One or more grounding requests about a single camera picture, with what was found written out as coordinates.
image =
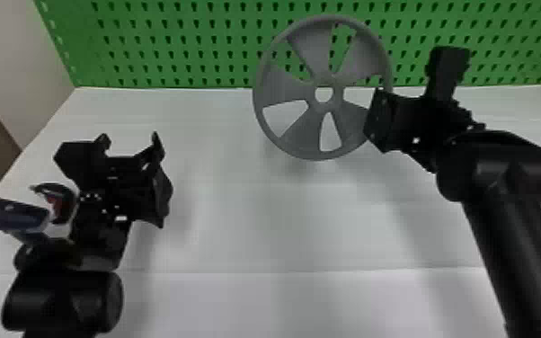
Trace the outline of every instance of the gray fan wheel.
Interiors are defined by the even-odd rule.
[[[329,68],[332,30],[335,24],[352,28],[352,37],[340,69]],[[312,80],[301,81],[274,64],[271,54],[287,41],[306,65]],[[357,81],[381,76],[383,89],[392,92],[390,60],[379,38],[363,23],[341,15],[317,15],[295,22],[284,30],[264,52],[253,88],[253,107],[264,134],[286,153],[307,159],[326,160],[348,154],[362,145],[366,138],[363,126],[368,107],[344,100],[344,89]],[[329,86],[333,95],[327,102],[315,98],[315,90]],[[305,100],[308,108],[282,134],[277,135],[269,126],[262,110],[275,104]],[[331,151],[321,149],[323,120],[332,114],[341,147]]]

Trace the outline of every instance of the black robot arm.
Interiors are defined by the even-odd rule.
[[[469,51],[437,47],[417,98],[376,90],[365,134],[436,174],[440,193],[462,203],[511,338],[541,338],[541,147],[487,130],[452,95]]]

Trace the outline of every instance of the white wall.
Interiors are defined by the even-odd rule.
[[[0,0],[0,120],[27,146],[73,85],[31,0]]]

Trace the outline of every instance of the white table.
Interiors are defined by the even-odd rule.
[[[371,94],[348,96],[364,104]],[[541,145],[541,86],[456,97],[476,120]],[[153,130],[175,188],[171,214],[163,230],[133,226],[110,337],[504,336],[463,212],[432,175],[370,144],[322,163],[292,158],[262,134],[249,90],[76,89],[0,196],[44,205],[29,184],[74,186],[51,160],[61,142],[105,132],[110,154],[131,155]],[[0,234],[0,306],[18,246]]]

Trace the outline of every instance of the green pegboard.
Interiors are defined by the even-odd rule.
[[[395,85],[424,85],[436,45],[473,51],[465,85],[541,84],[541,1],[35,0],[76,86],[249,87],[262,52],[299,19],[340,13],[380,35]],[[334,30],[332,66],[351,36]],[[306,78],[289,46],[277,62]],[[363,80],[358,85],[376,85]]]

